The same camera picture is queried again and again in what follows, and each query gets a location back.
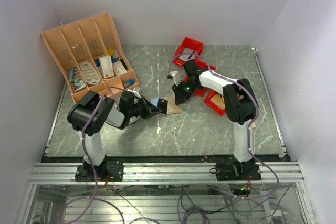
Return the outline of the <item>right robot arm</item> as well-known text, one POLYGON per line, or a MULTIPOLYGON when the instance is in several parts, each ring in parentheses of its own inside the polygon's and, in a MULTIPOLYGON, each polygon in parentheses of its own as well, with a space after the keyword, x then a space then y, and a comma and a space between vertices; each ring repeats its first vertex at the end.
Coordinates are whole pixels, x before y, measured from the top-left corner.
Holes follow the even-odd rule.
POLYGON ((234 126, 235 164, 231 172, 236 179, 244 179, 254 165, 252 131, 259 116, 259 106, 250 82, 246 78, 237 80, 222 76, 210 67, 200 68, 193 59, 185 62, 183 68, 187 81, 181 79, 178 71, 171 70, 167 76, 174 81, 175 104, 186 102, 196 89, 201 88, 209 88, 223 97, 225 113, 234 126))

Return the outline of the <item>red bin with black cards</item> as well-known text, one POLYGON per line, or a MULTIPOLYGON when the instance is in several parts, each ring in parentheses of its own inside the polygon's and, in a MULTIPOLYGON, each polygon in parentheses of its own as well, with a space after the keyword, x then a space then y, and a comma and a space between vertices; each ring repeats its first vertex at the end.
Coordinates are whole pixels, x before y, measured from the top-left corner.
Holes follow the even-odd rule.
MULTIPOLYGON (((197 66, 198 66, 200 69, 204 69, 204 68, 208 69, 208 66, 207 66, 207 64, 206 64, 205 62, 203 62, 203 61, 201 61, 201 60, 198 60, 198 59, 196 59, 195 62, 196 62, 197 66)), ((216 67, 215 67, 215 66, 210 65, 210 68, 211 68, 212 70, 214 70, 214 71, 216 70, 216 67)), ((195 94, 195 95, 198 95, 198 96, 200 96, 200 97, 203 97, 203 95, 205 94, 206 90, 207 90, 207 88, 196 89, 196 90, 194 91, 194 94, 195 94)))

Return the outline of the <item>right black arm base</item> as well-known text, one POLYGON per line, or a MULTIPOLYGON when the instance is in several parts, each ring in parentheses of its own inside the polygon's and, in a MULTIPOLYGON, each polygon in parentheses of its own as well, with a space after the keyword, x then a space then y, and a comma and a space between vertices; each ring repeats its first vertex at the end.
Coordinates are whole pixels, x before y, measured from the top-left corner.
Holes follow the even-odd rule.
POLYGON ((238 161, 217 163, 209 172, 216 175, 217 181, 261 180, 259 166, 253 159, 242 163, 238 161))

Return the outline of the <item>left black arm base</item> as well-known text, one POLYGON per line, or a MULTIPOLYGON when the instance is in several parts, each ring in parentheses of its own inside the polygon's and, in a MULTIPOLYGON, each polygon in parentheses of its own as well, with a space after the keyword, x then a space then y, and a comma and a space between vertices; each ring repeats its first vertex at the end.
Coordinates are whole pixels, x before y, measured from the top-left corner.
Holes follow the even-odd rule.
MULTIPOLYGON (((123 179, 124 166, 117 161, 103 162, 100 166, 95 166, 97 181, 120 182, 123 179)), ((89 163, 83 162, 77 167, 75 174, 77 182, 94 182, 93 168, 89 163)))

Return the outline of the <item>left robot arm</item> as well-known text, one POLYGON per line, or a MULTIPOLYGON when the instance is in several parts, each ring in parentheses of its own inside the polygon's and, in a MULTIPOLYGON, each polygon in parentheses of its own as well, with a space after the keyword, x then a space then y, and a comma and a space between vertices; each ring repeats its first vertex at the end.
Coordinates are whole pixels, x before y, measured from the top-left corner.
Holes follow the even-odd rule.
POLYGON ((154 105, 138 92, 121 93, 119 102, 93 91, 86 93, 68 112, 67 120, 78 133, 84 158, 77 167, 75 181, 120 182, 124 167, 119 161, 108 161, 101 142, 101 129, 107 123, 123 130, 139 119, 167 113, 168 101, 159 98, 154 105))

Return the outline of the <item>red bin with white cards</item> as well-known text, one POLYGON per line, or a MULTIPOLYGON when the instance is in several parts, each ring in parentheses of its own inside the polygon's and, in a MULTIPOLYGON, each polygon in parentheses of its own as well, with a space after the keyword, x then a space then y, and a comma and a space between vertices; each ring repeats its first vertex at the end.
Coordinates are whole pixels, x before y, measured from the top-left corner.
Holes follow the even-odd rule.
POLYGON ((182 66, 190 59, 197 59, 194 54, 200 55, 203 51, 204 43, 185 37, 175 52, 173 63, 182 66))

